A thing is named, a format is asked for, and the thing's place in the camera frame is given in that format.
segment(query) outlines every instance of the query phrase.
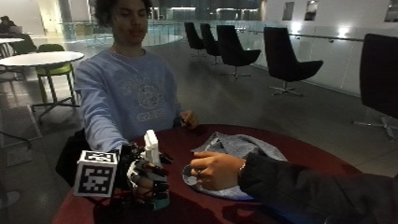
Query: green chair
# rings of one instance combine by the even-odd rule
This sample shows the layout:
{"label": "green chair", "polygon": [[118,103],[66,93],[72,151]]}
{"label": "green chair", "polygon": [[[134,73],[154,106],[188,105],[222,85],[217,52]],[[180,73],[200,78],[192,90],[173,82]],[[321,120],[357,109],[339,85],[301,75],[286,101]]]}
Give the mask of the green chair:
{"label": "green chair", "polygon": [[33,44],[33,41],[29,35],[15,34],[13,38],[21,38],[24,41],[9,43],[13,49],[13,55],[28,54],[37,51],[37,47]]}
{"label": "green chair", "polygon": [[[58,44],[44,44],[44,45],[38,46],[37,52],[52,52],[52,51],[65,51],[65,49]],[[72,96],[70,101],[73,104],[76,104],[74,92],[73,92],[72,81],[70,81],[70,76],[69,76],[69,74],[72,74],[72,77],[74,79],[72,63],[56,64],[56,65],[52,65],[50,67],[48,67],[48,69],[49,69],[49,75],[48,75],[46,69],[44,67],[36,67],[38,86],[40,86],[41,97],[42,97],[44,103],[48,102],[48,95],[46,95],[45,86],[42,84],[41,77],[48,78],[48,77],[57,77],[57,76],[66,75],[66,83],[69,86],[69,91],[70,91],[70,96]],[[48,82],[50,82],[49,83],[50,91],[54,91],[54,89],[52,87],[52,79],[50,78],[48,78]]]}

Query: gray fabric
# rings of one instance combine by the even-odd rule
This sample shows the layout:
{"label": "gray fabric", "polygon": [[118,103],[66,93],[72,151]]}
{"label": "gray fabric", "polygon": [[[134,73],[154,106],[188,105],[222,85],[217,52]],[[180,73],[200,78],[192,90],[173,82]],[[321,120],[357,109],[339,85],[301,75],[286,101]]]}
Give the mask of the gray fabric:
{"label": "gray fabric", "polygon": [[[250,152],[267,155],[270,158],[286,161],[286,158],[283,154],[279,152],[279,150],[267,144],[266,142],[253,138],[249,135],[245,134],[237,134],[237,135],[227,135],[224,133],[213,133],[208,141],[204,143],[204,145],[196,149],[192,150],[193,152],[201,152],[201,151],[214,151],[220,153],[225,153],[233,156],[237,156],[239,158],[246,158],[247,154]],[[192,185],[192,188],[198,190],[202,193],[210,194],[213,196],[226,198],[230,200],[251,200],[253,198],[239,190],[239,187],[235,186],[230,189],[224,189],[218,191],[212,191],[204,189],[198,185]]]}

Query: red round table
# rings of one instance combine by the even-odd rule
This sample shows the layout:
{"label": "red round table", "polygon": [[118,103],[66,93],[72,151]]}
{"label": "red round table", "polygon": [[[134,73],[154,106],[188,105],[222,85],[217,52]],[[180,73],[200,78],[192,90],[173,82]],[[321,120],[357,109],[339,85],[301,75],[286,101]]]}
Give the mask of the red round table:
{"label": "red round table", "polygon": [[108,199],[88,200],[72,191],[61,204],[52,223],[285,223],[261,204],[229,201],[197,193],[185,185],[181,171],[193,159],[190,150],[200,147],[212,133],[246,134],[275,146],[289,162],[302,164],[333,175],[361,173],[351,165],[326,151],[291,137],[265,130],[221,124],[200,125],[196,130],[173,128],[156,135],[160,151],[174,159],[164,165],[170,175],[170,204],[160,211],[124,209],[116,213],[108,207]]}

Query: small robot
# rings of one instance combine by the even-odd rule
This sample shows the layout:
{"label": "small robot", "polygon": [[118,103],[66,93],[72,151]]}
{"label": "small robot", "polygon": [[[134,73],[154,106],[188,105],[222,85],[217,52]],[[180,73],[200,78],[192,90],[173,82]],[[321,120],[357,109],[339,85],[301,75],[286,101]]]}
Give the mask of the small robot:
{"label": "small robot", "polygon": [[168,171],[162,163],[172,159],[158,151],[158,139],[149,130],[145,147],[136,143],[122,145],[120,153],[84,151],[78,160],[74,195],[112,197],[113,188],[130,190],[134,203],[149,209],[162,209],[169,204]]}

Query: woman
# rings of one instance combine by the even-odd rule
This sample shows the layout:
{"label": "woman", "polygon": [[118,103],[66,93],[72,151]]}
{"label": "woman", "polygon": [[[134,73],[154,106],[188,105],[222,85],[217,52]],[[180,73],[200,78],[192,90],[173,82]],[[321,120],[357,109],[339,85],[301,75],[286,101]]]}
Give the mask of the woman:
{"label": "woman", "polygon": [[85,137],[93,150],[120,150],[122,144],[182,121],[198,125],[193,111],[181,111],[176,80],[162,58],[142,48],[149,0],[97,0],[98,24],[112,27],[109,49],[84,61],[76,72]]}

